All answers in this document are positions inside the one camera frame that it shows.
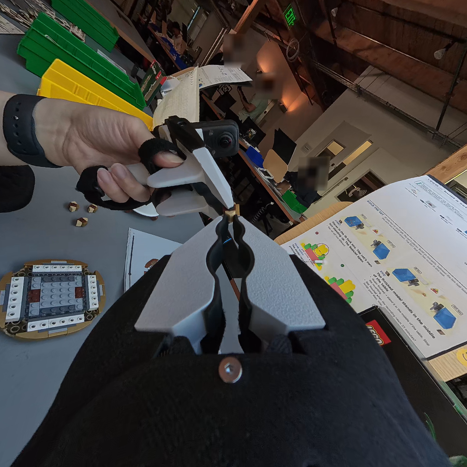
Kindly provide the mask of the lego instruction booklet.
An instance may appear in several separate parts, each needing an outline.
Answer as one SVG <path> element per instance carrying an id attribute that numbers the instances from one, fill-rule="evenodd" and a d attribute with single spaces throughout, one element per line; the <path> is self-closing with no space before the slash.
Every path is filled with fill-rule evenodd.
<path id="1" fill-rule="evenodd" d="M 124 269 L 124 292 L 131 288 L 162 257 L 171 255 L 181 243 L 128 229 Z"/>

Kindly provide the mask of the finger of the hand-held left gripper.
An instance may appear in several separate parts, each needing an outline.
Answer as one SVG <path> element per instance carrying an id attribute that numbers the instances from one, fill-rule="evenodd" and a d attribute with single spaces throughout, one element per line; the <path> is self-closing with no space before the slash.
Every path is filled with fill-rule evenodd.
<path id="1" fill-rule="evenodd" d="M 197 193 L 208 196 L 207 204 L 213 208 L 222 205 L 225 210 L 233 210 L 232 190 L 209 150 L 202 147 L 193 150 L 192 154 L 201 169 L 201 174 L 191 183 Z"/>

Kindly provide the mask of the small green lego box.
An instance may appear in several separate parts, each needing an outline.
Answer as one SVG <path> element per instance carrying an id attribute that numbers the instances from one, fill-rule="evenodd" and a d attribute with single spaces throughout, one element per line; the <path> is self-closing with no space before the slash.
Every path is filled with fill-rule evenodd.
<path id="1" fill-rule="evenodd" d="M 159 62 L 154 60 L 146 71 L 140 86 L 146 106 L 150 106 L 166 79 L 167 75 L 164 69 L 160 66 Z"/>

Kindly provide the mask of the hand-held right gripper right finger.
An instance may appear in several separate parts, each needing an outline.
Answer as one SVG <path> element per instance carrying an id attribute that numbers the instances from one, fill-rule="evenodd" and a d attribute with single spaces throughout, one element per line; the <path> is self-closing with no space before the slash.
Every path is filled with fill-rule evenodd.
<path id="1" fill-rule="evenodd" d="M 260 352 L 277 335 L 321 330 L 325 320 L 290 255 L 242 216 L 233 219 L 242 268 L 238 323 L 244 352 Z"/>

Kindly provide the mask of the green plastic bin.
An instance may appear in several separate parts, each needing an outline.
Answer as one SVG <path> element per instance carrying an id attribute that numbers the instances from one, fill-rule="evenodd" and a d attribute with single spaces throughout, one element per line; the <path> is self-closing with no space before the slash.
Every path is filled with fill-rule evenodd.
<path id="1" fill-rule="evenodd" d="M 119 39 L 118 31 L 84 0 L 52 0 L 52 7 L 100 46 L 111 52 Z"/>
<path id="2" fill-rule="evenodd" d="M 137 83 L 45 13 L 32 22 L 17 54 L 25 59 L 26 69 L 38 77 L 59 59 L 136 108 L 146 107 Z"/>
<path id="3" fill-rule="evenodd" d="M 308 209 L 306 206 L 304 206 L 303 204 L 301 204 L 298 201 L 295 193 L 292 192 L 291 190 L 287 190 L 286 192 L 284 192 L 284 194 L 282 195 L 282 199 L 283 199 L 284 203 L 292 211 L 294 211 L 296 213 L 302 214 Z"/>

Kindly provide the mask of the person's left hand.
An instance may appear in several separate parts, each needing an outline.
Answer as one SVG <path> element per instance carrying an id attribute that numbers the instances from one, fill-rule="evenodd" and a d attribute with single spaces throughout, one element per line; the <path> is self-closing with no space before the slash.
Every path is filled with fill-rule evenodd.
<path id="1" fill-rule="evenodd" d="M 36 104 L 33 118 L 36 138 L 50 162 L 73 167 L 78 174 L 105 166 L 97 171 L 97 183 L 109 199 L 149 200 L 153 189 L 127 168 L 141 161 L 139 148 L 154 138 L 142 120 L 108 108 L 48 98 Z"/>

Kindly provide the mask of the yellow plastic bin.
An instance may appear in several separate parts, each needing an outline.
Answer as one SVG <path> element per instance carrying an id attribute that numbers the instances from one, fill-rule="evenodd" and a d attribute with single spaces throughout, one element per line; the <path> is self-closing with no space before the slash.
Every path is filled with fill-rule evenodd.
<path id="1" fill-rule="evenodd" d="M 153 117 L 144 113 L 73 67 L 55 59 L 41 78 L 37 96 L 95 105 L 135 116 L 150 131 Z"/>

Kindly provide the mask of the black wrist watch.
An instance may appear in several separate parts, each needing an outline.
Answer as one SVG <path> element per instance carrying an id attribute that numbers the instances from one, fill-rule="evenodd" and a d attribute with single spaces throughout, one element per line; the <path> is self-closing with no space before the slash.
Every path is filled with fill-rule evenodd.
<path id="1" fill-rule="evenodd" d="M 30 166 L 61 168 L 49 161 L 36 136 L 34 109 L 42 96 L 16 94 L 3 110 L 3 134 L 9 152 Z"/>

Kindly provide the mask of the black textured pad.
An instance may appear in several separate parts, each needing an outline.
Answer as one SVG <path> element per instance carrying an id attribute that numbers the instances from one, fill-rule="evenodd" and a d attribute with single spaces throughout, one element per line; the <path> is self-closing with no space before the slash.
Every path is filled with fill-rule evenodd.
<path id="1" fill-rule="evenodd" d="M 33 196 L 35 175 L 29 165 L 0 167 L 0 213 L 26 207 Z"/>

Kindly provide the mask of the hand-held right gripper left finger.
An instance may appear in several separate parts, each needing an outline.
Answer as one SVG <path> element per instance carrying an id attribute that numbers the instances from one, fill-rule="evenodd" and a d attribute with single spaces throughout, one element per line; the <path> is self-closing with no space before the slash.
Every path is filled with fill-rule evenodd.
<path id="1" fill-rule="evenodd" d="M 219 353 L 225 314 L 217 271 L 228 216 L 219 216 L 177 248 L 135 323 L 139 332 L 186 337 L 202 353 Z"/>

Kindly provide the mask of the numbered paper bag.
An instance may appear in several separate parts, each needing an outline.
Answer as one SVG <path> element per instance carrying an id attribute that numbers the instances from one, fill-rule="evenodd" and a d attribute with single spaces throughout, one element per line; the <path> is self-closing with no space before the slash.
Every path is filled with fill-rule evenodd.
<path id="1" fill-rule="evenodd" d="M 162 125 L 171 116 L 185 118 L 191 123 L 199 122 L 199 70 L 199 67 L 190 67 L 168 76 L 166 83 L 172 88 L 157 104 L 153 115 L 153 128 Z"/>

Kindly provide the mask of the black bamboo lego set box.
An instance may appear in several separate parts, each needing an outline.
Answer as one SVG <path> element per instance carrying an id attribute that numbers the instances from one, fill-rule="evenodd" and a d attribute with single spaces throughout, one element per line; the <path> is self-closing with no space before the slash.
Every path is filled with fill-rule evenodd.
<path id="1" fill-rule="evenodd" d="M 414 411 L 453 466 L 466 466 L 467 424 L 465 399 L 439 381 L 382 311 L 373 306 L 359 313 L 386 353 Z"/>

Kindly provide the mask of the round lego base model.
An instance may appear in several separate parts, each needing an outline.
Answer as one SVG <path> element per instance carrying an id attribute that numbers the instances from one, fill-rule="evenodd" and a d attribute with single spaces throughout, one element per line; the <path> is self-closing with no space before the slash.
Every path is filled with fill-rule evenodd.
<path id="1" fill-rule="evenodd" d="M 86 328 L 107 298 L 101 274 L 77 260 L 28 261 L 1 278 L 0 292 L 1 330 L 28 341 Z"/>

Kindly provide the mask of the laser cut wooden sheets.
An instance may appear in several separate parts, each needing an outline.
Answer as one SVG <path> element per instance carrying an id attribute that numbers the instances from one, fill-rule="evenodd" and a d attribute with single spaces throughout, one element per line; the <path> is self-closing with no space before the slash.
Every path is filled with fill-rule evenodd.
<path id="1" fill-rule="evenodd" d="M 55 10 L 46 5 L 43 1 L 25 1 L 25 8 L 22 8 L 15 1 L 9 1 L 9 3 L 12 5 L 12 7 L 2 1 L 0 2 L 1 13 L 6 15 L 9 19 L 19 23 L 21 26 L 29 28 L 34 20 L 38 18 L 39 14 L 44 13 L 57 24 L 64 27 L 74 37 L 78 38 L 82 42 L 85 42 L 86 34 L 83 30 L 68 20 L 58 16 Z"/>

